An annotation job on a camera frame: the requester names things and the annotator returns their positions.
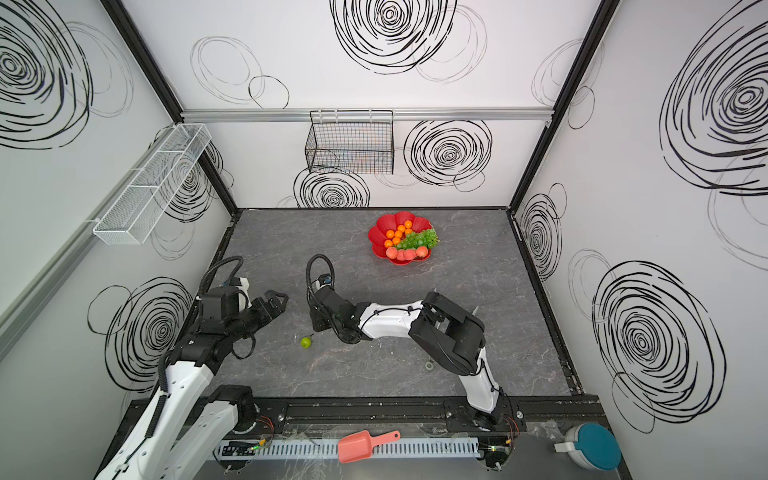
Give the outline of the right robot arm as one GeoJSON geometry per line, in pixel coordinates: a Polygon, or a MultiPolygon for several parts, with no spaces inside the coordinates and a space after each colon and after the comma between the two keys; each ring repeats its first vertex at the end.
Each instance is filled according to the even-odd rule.
{"type": "Polygon", "coordinates": [[[414,341],[432,361],[458,376],[479,428],[518,425],[516,407],[491,371],[484,323],[446,296],[430,292],[409,304],[353,304],[335,291],[332,281],[313,280],[307,301],[315,331],[331,329],[346,344],[381,338],[414,341]]]}

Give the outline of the red flower-shaped fruit bowl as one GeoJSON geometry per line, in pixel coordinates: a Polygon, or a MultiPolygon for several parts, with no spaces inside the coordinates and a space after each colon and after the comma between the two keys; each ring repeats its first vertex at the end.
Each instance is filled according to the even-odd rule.
{"type": "Polygon", "coordinates": [[[393,230],[394,232],[397,232],[396,231],[397,226],[404,225],[404,222],[406,220],[410,220],[413,222],[413,226],[410,228],[413,230],[413,232],[420,232],[423,230],[433,228],[432,224],[426,218],[417,216],[407,211],[401,211],[396,214],[386,214],[379,217],[376,220],[375,225],[368,232],[368,239],[371,242],[371,250],[376,257],[380,259],[388,260],[390,263],[398,266],[405,266],[413,262],[421,262],[430,258],[430,256],[432,255],[433,249],[429,249],[429,255],[427,257],[425,258],[417,257],[415,260],[410,262],[399,261],[397,258],[392,260],[387,257],[386,250],[388,248],[385,248],[384,243],[386,240],[392,241],[392,239],[396,238],[396,236],[394,236],[392,239],[388,239],[386,237],[386,232],[388,230],[393,230]]]}

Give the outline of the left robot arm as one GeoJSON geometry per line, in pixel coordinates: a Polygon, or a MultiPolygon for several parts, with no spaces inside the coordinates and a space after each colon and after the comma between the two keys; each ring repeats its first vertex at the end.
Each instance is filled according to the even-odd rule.
{"type": "Polygon", "coordinates": [[[100,479],[192,479],[233,432],[264,424],[248,386],[222,385],[206,400],[192,427],[185,422],[234,344],[251,338],[285,312],[286,294],[268,290],[254,300],[240,286],[215,288],[200,298],[195,327],[158,364],[158,387],[100,479]]]}

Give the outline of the green fake grape bunch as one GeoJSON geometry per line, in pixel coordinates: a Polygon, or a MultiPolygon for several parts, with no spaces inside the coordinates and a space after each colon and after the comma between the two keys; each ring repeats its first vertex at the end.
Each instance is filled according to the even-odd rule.
{"type": "Polygon", "coordinates": [[[425,247],[427,249],[434,249],[439,243],[438,235],[434,228],[423,230],[420,232],[412,232],[407,236],[404,236],[396,245],[398,250],[418,249],[425,247]]]}

